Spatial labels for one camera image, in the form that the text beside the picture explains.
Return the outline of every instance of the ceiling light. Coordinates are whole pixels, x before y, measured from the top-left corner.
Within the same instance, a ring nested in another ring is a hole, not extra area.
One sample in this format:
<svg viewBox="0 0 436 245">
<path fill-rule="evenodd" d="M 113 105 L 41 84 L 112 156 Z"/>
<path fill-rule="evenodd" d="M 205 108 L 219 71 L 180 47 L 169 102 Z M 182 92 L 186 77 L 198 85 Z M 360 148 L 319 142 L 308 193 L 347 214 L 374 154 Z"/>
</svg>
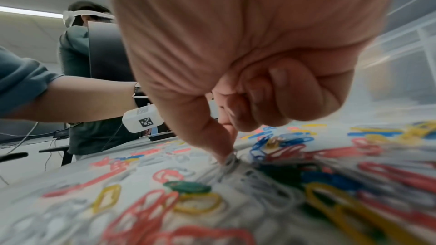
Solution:
<svg viewBox="0 0 436 245">
<path fill-rule="evenodd" d="M 17 9 L 17 8 L 2 7 L 2 6 L 0 6 L 0 12 L 12 13 L 12 14 L 20 14 L 20 15 L 35 15 L 35 16 L 60 18 L 60 19 L 63 18 L 62 14 L 40 12 L 40 11 L 32 11 L 32 10 Z"/>
</svg>

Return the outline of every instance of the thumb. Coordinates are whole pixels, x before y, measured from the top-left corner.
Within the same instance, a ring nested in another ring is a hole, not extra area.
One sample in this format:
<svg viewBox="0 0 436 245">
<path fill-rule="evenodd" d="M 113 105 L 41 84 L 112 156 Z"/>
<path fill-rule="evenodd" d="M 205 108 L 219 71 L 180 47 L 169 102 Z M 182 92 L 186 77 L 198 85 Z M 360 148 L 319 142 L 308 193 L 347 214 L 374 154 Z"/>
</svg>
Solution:
<svg viewBox="0 0 436 245">
<path fill-rule="evenodd" d="M 188 144 L 210 152 L 220 163 L 233 151 L 230 133 L 210 117 L 204 95 L 196 97 L 161 91 L 147 91 L 147 95 L 165 118 L 165 123 Z"/>
</svg>

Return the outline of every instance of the wristwatch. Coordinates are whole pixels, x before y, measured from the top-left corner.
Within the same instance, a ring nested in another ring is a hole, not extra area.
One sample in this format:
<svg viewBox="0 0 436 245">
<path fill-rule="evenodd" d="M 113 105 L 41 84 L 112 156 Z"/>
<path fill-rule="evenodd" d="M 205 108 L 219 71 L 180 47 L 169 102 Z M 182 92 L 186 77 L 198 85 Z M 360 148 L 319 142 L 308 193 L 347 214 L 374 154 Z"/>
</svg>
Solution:
<svg viewBox="0 0 436 245">
<path fill-rule="evenodd" d="M 135 100 L 136 106 L 143 107 L 152 104 L 148 96 L 142 92 L 141 85 L 139 83 L 135 84 L 135 90 L 133 92 L 132 98 Z"/>
</svg>

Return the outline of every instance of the shirt sleeve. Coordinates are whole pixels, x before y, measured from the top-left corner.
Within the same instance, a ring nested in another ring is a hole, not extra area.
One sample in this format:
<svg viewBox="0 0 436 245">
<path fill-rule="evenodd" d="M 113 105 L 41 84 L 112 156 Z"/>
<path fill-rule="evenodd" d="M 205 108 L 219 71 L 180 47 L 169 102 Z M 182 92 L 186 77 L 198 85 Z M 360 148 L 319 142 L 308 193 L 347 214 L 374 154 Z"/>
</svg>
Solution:
<svg viewBox="0 0 436 245">
<path fill-rule="evenodd" d="M 60 75 L 32 59 L 22 59 L 0 47 L 0 118 L 32 102 Z"/>
<path fill-rule="evenodd" d="M 66 40 L 73 50 L 89 56 L 88 28 L 83 26 L 71 26 L 61 39 Z"/>
</svg>

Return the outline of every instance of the vr headset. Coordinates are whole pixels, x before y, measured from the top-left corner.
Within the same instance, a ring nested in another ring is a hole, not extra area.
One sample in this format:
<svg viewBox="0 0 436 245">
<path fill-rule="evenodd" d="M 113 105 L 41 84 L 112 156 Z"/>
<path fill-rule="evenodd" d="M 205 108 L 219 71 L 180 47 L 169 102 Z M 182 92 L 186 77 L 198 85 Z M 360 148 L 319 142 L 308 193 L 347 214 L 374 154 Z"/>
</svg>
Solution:
<svg viewBox="0 0 436 245">
<path fill-rule="evenodd" d="M 64 12 L 64 24 L 67 28 L 71 27 L 73 25 L 74 19 L 76 16 L 80 15 L 93 15 L 98 16 L 100 18 L 100 21 L 102 22 L 113 22 L 115 20 L 115 17 L 110 14 L 100 13 L 100 12 L 94 12 L 94 11 L 87 11 L 87 10 L 80 10 L 80 11 L 65 11 Z"/>
</svg>

